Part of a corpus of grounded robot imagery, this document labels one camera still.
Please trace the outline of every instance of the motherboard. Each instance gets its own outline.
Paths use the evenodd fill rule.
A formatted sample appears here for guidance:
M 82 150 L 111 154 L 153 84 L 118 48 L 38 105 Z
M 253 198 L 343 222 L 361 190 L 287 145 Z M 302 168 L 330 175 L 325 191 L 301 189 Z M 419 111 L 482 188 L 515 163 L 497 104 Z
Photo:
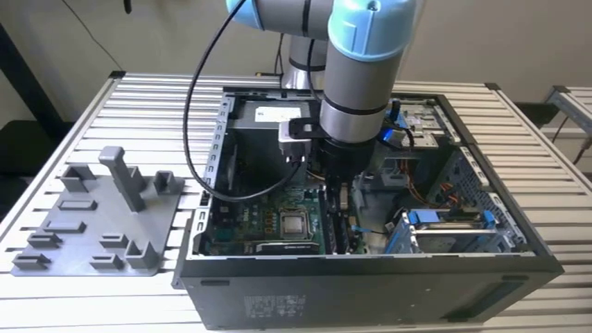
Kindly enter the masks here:
M 283 189 L 250 203 L 225 203 L 210 233 L 210 255 L 322 255 L 317 189 Z

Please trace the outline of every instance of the slotted aluminum surface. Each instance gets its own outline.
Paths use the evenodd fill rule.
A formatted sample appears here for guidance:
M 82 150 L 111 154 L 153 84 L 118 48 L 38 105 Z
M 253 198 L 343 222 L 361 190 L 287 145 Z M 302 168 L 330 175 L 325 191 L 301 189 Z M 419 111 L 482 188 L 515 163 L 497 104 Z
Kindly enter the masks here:
M 553 103 L 587 136 L 592 135 L 592 88 L 555 86 L 546 103 Z
M 199 332 L 203 326 L 183 291 L 170 288 L 189 210 L 201 188 L 189 179 L 181 146 L 181 107 L 187 76 L 127 74 L 107 80 L 62 145 L 0 224 L 0 328 L 14 332 Z M 222 86 L 277 87 L 274 78 L 201 80 L 189 117 L 190 146 L 202 171 Z M 545 239 L 565 274 L 482 326 L 355 327 L 322 332 L 589 332 L 592 330 L 590 184 L 501 92 L 482 84 L 410 83 L 398 92 L 443 94 L 478 141 L 495 172 Z M 55 202 L 65 165 L 95 163 L 105 145 L 126 150 L 142 174 L 171 170 L 185 178 L 161 272 L 153 277 L 13 277 L 10 260 Z M 314 332 L 291 330 L 290 332 Z

